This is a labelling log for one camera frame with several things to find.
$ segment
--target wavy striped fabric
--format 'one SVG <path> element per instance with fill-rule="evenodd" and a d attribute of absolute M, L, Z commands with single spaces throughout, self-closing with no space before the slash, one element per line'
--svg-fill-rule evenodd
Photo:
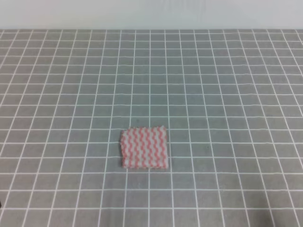
<path fill-rule="evenodd" d="M 166 128 L 131 128 L 122 132 L 124 168 L 168 168 Z"/>

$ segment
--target gray grid mat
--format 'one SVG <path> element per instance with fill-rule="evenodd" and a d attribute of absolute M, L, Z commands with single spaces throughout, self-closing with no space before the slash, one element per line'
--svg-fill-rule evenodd
<path fill-rule="evenodd" d="M 302 40 L 0 30 L 0 226 L 303 226 Z M 120 131 L 158 125 L 169 169 L 122 169 Z"/>

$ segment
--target pink and white cloth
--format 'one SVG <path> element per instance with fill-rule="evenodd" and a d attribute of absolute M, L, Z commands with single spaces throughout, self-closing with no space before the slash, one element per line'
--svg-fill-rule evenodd
<path fill-rule="evenodd" d="M 166 128 L 131 128 L 122 132 L 124 168 L 168 168 Z"/>

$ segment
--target white backdrop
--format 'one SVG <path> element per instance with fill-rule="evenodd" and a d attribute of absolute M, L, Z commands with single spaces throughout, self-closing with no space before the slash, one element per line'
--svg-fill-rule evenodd
<path fill-rule="evenodd" d="M 303 0 L 0 0 L 0 28 L 303 28 Z"/>

